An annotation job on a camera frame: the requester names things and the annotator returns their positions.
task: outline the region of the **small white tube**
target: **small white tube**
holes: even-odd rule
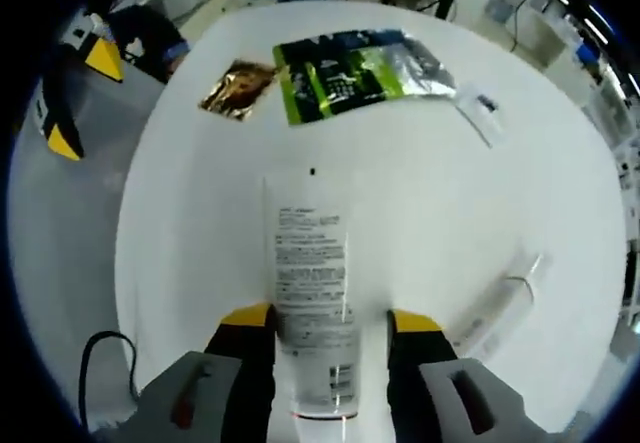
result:
[[[267,266],[278,336],[294,374],[292,411],[316,420],[352,418],[360,338],[348,298],[344,180],[284,172],[266,178],[265,192]]]
[[[486,361],[526,318],[551,263],[549,256],[520,255],[445,333],[460,357]]]

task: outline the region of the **white round table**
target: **white round table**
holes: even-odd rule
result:
[[[493,97],[504,144],[488,148],[445,100],[371,105],[296,128],[278,86],[245,122],[198,108],[235,58],[273,63],[279,43],[384,28],[411,33],[458,82]],[[203,349],[226,313],[267,297],[263,178],[310,167],[357,181],[348,272],[367,308],[363,441],[393,441],[379,383],[382,309],[430,315],[446,328],[518,246],[550,254],[553,264],[532,312],[485,363],[523,395],[534,421],[562,430],[604,360],[622,297],[626,247],[612,156],[579,109],[523,61],[465,29],[375,4],[239,11],[205,33],[169,82],[131,165],[116,245],[119,325],[138,345],[138,385]],[[275,373],[285,378],[278,362]],[[270,435],[286,441],[281,393]]]

